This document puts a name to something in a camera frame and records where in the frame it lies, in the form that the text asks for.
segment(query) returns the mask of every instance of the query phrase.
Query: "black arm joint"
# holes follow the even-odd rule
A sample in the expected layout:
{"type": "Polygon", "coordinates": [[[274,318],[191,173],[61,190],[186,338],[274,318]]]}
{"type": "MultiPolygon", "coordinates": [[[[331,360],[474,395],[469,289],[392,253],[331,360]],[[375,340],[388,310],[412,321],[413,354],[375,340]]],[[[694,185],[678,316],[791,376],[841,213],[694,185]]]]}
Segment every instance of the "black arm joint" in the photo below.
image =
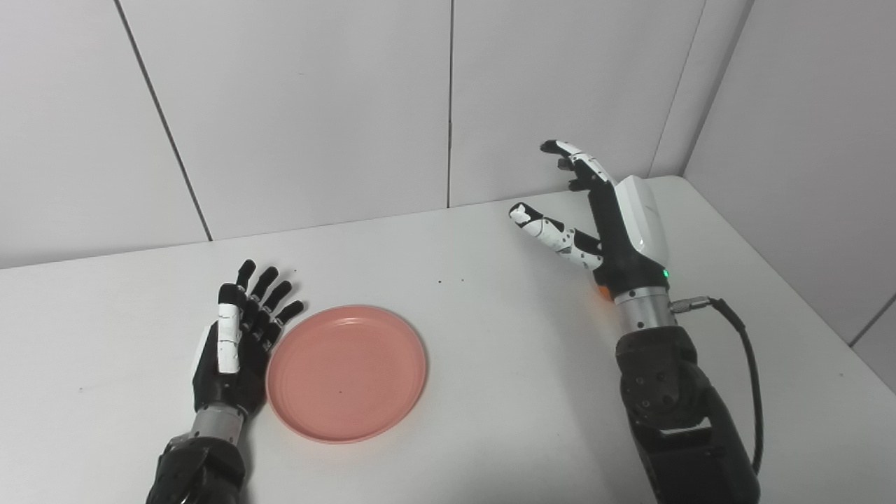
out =
{"type": "Polygon", "coordinates": [[[626,409],[654,429],[693,427],[705,418],[697,407],[709,380],[697,367],[697,351],[684,328],[664,326],[624,335],[616,345],[626,409]]]}
{"type": "Polygon", "coordinates": [[[147,504],[236,504],[246,480],[237,447],[223,439],[190,438],[169,443],[159,456],[147,504]]]}

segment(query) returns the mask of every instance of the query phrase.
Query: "cable connector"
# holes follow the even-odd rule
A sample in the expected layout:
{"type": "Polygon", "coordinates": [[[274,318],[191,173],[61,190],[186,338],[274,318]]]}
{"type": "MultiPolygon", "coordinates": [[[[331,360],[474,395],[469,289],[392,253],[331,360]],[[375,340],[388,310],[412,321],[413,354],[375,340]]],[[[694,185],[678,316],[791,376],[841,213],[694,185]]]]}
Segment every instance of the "cable connector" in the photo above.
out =
{"type": "Polygon", "coordinates": [[[696,298],[672,301],[669,303],[669,310],[672,313],[686,313],[691,310],[706,308],[710,304],[712,304],[712,298],[709,296],[697,296],[696,298]]]}

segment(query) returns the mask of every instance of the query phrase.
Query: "black finger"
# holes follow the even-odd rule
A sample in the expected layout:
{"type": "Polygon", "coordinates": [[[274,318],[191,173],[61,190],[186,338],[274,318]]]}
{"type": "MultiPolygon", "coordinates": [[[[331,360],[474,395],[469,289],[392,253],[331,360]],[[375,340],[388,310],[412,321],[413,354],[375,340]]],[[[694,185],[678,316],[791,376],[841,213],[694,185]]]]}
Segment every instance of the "black finger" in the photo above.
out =
{"type": "Polygon", "coordinates": [[[258,315],[258,308],[258,303],[251,299],[248,300],[243,307],[243,315],[239,319],[239,330],[242,331],[244,335],[248,334],[249,329],[252,328],[255,316],[258,315]]]}
{"type": "Polygon", "coordinates": [[[277,305],[280,304],[283,298],[285,298],[291,290],[292,284],[285,280],[277,287],[274,287],[274,290],[271,291],[271,295],[264,301],[262,309],[256,312],[254,320],[249,326],[250,333],[256,335],[256,333],[261,333],[264,330],[264,327],[268,325],[268,322],[271,322],[271,310],[277,308],[277,305]]]}
{"type": "Polygon", "coordinates": [[[271,287],[274,280],[277,280],[278,274],[280,274],[280,272],[277,271],[277,268],[271,266],[264,270],[264,273],[258,277],[258,282],[255,284],[255,288],[252,289],[252,297],[255,302],[262,302],[264,293],[268,291],[268,287],[271,287]]]}
{"type": "Polygon", "coordinates": [[[237,285],[245,291],[249,288],[249,278],[255,273],[255,261],[247,259],[237,272],[237,285]]]}
{"type": "Polygon", "coordinates": [[[274,317],[273,321],[264,328],[263,333],[258,335],[264,350],[270,350],[277,342],[277,338],[280,337],[280,332],[283,330],[283,326],[304,310],[305,303],[302,301],[293,301],[284,307],[283,310],[274,317]]]}
{"type": "Polygon", "coordinates": [[[271,291],[271,295],[264,301],[264,307],[267,308],[269,312],[277,308],[277,305],[283,301],[283,298],[289,294],[289,291],[292,291],[292,284],[285,280],[280,282],[280,285],[274,287],[274,290],[271,291]]]}
{"type": "Polygon", "coordinates": [[[280,324],[281,326],[285,326],[292,318],[297,316],[299,313],[305,311],[305,303],[302,301],[293,301],[283,307],[280,313],[274,317],[274,322],[280,324]]]}

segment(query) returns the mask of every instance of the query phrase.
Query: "black cable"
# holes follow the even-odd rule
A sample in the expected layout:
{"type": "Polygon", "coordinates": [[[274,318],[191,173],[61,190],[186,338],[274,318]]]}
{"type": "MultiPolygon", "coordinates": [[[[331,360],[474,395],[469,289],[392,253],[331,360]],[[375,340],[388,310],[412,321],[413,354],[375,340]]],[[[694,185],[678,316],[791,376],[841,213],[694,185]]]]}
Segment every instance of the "black cable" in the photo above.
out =
{"type": "Polygon", "coordinates": [[[753,472],[758,474],[759,467],[762,465],[762,451],[763,446],[765,445],[765,426],[762,420],[762,394],[759,391],[759,369],[756,367],[756,355],[753,353],[753,344],[750,343],[750,338],[746,335],[744,321],[737,316],[737,313],[731,309],[725,300],[715,300],[710,298],[710,304],[735,328],[740,335],[741,343],[744,344],[746,365],[750,368],[750,388],[753,389],[753,415],[755,427],[753,472]]]}

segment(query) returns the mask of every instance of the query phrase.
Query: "robotic hand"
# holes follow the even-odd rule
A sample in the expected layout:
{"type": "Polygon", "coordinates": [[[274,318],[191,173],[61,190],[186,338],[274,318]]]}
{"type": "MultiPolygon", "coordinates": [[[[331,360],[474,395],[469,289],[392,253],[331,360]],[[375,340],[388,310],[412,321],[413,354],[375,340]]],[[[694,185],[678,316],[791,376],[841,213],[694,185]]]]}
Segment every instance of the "robotic hand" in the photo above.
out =
{"type": "Polygon", "coordinates": [[[660,504],[753,504],[762,459],[762,404],[752,346],[743,322],[724,300],[700,297],[669,302],[668,246],[656,201],[631,176],[617,184],[589,154],[549,140],[572,171],[572,191],[588,191],[598,236],[565,226],[518,203],[510,216],[558,255],[592,271],[618,307],[625,335],[616,345],[620,392],[638,453],[660,504]],[[713,306],[741,335],[756,413],[753,466],[728,408],[697,366],[697,351],[675,314],[713,306]]]}
{"type": "Polygon", "coordinates": [[[243,423],[264,403],[264,373],[271,347],[283,326],[305,309],[293,301],[273,310],[292,285],[277,279],[277,268],[262,273],[246,294],[255,263],[239,268],[237,283],[221,285],[218,320],[211,326],[193,376],[193,428],[169,441],[159,456],[147,504],[236,504],[246,479],[237,449],[243,423]]]}

